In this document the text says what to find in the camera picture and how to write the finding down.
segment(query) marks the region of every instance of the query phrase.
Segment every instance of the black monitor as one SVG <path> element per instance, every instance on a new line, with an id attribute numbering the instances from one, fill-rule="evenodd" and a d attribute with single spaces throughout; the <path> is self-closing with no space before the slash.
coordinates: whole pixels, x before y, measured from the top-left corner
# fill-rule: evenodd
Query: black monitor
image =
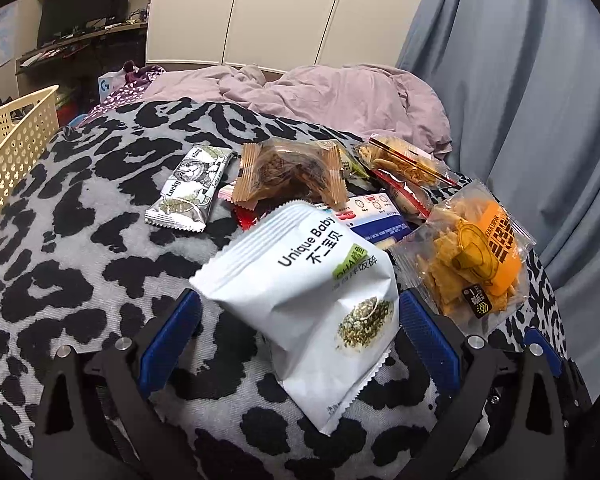
<path id="1" fill-rule="evenodd" d="M 44 0 L 38 28 L 38 46 L 71 32 L 75 26 L 114 14 L 112 0 Z"/>

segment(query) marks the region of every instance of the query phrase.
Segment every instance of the pink blanket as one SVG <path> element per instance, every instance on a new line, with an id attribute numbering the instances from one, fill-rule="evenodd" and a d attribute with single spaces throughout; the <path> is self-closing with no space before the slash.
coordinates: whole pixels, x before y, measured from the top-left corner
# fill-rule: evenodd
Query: pink blanket
<path id="1" fill-rule="evenodd" d="M 449 122 L 436 93 L 404 70 L 357 65 L 301 66 L 266 82 L 256 66 L 166 72 L 143 101 L 229 101 L 255 112 L 359 134 L 401 136 L 428 153 L 451 151 Z"/>

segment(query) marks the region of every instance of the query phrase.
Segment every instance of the cabinet door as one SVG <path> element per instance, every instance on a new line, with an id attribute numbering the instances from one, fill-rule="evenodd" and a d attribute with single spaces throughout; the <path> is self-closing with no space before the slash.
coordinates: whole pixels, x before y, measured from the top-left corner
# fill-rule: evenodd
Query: cabinet door
<path id="1" fill-rule="evenodd" d="M 395 66 L 420 0 L 336 0 L 319 64 Z"/>
<path id="2" fill-rule="evenodd" d="M 218 64 L 233 0 L 151 0 L 146 62 Z"/>
<path id="3" fill-rule="evenodd" d="M 270 72 L 313 64 L 335 0 L 235 0 L 224 63 Z"/>

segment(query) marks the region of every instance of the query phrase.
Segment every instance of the leopard print blanket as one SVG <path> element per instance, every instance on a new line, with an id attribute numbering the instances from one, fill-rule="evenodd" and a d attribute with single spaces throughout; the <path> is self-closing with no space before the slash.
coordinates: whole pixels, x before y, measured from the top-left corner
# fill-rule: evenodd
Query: leopard print blanket
<path id="1" fill-rule="evenodd" d="M 0 439 L 26 473 L 56 348 L 95 351 L 134 336 L 239 233 L 221 200 L 202 234 L 145 224 L 167 176 L 193 142 L 239 148 L 270 136 L 359 141 L 235 104 L 135 103 L 60 130 L 13 190 L 0 215 Z M 234 163 L 223 181 L 235 173 Z M 565 354 L 551 285 L 535 254 L 527 263 L 530 297 L 489 342 L 520 349 L 524 329 L 535 326 Z M 337 429 L 320 434 L 276 383 L 261 336 L 209 302 L 168 386 L 151 400 L 186 434 L 210 480 L 392 479 L 426 441 L 442 405 L 400 331 Z M 120 432 L 114 421 L 110 428 Z M 487 428 L 483 417 L 467 454 Z"/>

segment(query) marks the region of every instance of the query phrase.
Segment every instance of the curtain fold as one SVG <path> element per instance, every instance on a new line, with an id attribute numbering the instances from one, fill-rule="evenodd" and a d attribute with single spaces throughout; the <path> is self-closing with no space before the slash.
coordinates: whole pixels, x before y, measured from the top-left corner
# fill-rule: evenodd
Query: curtain fold
<path id="1" fill-rule="evenodd" d="M 600 391 L 600 14 L 590 0 L 422 0 L 398 68 L 436 91 L 449 165 L 538 241 L 570 356 Z"/>

